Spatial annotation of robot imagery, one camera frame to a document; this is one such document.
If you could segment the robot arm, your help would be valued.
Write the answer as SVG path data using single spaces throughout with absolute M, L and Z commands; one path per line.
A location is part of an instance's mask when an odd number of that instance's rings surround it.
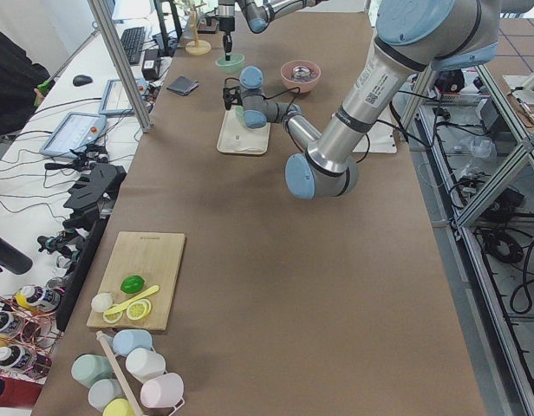
M 218 20 L 219 29 L 223 33 L 223 48 L 225 59 L 231 60 L 232 39 L 231 35 L 236 28 L 236 5 L 238 5 L 244 20 L 250 31 L 259 34 L 265 31 L 271 22 L 282 16 L 302 10 L 316 7 L 323 0 L 279 0 L 264 1 L 258 6 L 254 1 L 222 0 L 218 1 L 215 9 L 215 18 Z
M 383 1 L 378 9 L 373 54 L 319 132 L 295 104 L 269 101 L 263 74 L 245 68 L 225 106 L 239 105 L 248 128 L 280 123 L 303 149 L 289 157 L 285 179 L 297 198 L 338 197 L 358 180 L 352 152 L 377 121 L 408 76 L 426 67 L 436 71 L 468 68 L 490 61 L 498 47 L 500 1 Z

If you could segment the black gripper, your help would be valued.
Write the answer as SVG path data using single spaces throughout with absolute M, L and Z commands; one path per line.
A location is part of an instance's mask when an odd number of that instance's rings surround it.
M 241 85 L 238 78 L 225 78 L 222 98 L 225 109 L 241 105 Z
M 235 30 L 235 19 L 233 16 L 221 16 L 219 19 L 219 29 L 223 33 L 223 48 L 225 59 L 231 60 L 232 39 L 231 34 Z

